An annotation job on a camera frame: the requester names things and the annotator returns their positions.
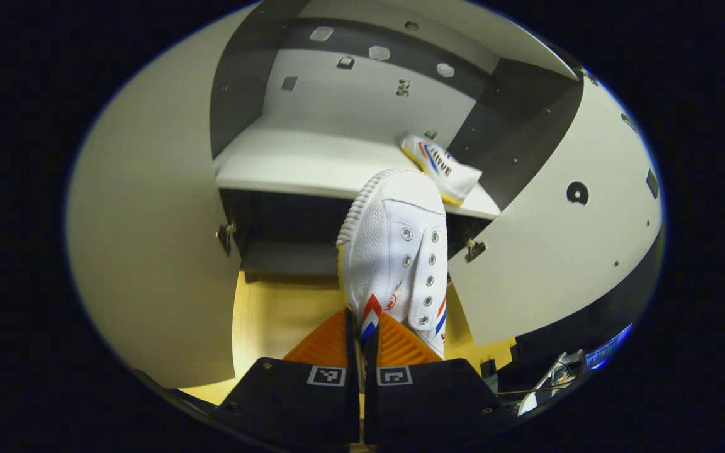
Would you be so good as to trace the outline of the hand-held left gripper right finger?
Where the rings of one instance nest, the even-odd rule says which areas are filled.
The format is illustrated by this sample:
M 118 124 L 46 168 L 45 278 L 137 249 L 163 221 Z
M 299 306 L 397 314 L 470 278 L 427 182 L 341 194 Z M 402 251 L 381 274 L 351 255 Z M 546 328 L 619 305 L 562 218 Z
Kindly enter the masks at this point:
M 363 442 L 378 449 L 481 449 L 514 410 L 466 359 L 440 359 L 383 313 L 363 349 Z

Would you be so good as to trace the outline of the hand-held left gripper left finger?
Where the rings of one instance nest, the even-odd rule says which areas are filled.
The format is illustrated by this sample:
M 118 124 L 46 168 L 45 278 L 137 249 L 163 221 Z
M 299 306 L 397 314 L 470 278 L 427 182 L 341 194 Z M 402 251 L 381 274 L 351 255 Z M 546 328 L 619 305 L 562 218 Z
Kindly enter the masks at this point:
M 213 418 L 283 450 L 348 450 L 360 439 L 359 356 L 343 308 L 284 358 L 251 365 Z

